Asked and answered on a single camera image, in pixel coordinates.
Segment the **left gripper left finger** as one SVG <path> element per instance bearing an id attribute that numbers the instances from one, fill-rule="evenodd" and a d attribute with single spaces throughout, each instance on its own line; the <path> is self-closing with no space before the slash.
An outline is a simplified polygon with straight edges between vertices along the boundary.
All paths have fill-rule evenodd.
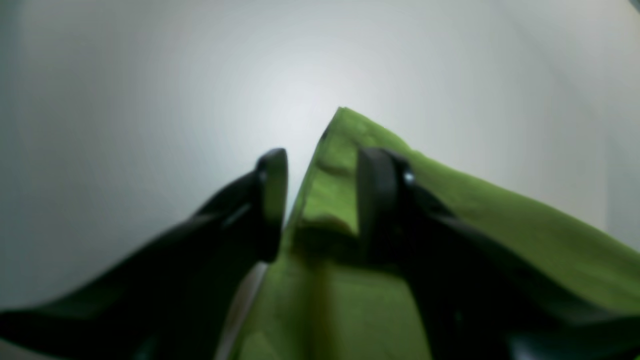
<path id="1" fill-rule="evenodd" d="M 278 256 L 287 191 L 288 155 L 274 148 L 89 284 L 2 312 L 2 339 L 62 360 L 212 360 L 239 285 Z"/>

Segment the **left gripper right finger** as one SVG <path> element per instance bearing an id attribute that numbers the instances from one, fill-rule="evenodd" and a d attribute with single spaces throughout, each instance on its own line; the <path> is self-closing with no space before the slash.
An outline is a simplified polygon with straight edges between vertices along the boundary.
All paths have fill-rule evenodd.
<path id="1" fill-rule="evenodd" d="M 398 153 L 360 149 L 356 187 L 363 255 L 409 285 L 432 359 L 638 357 L 638 316 L 585 300 L 462 221 Z"/>

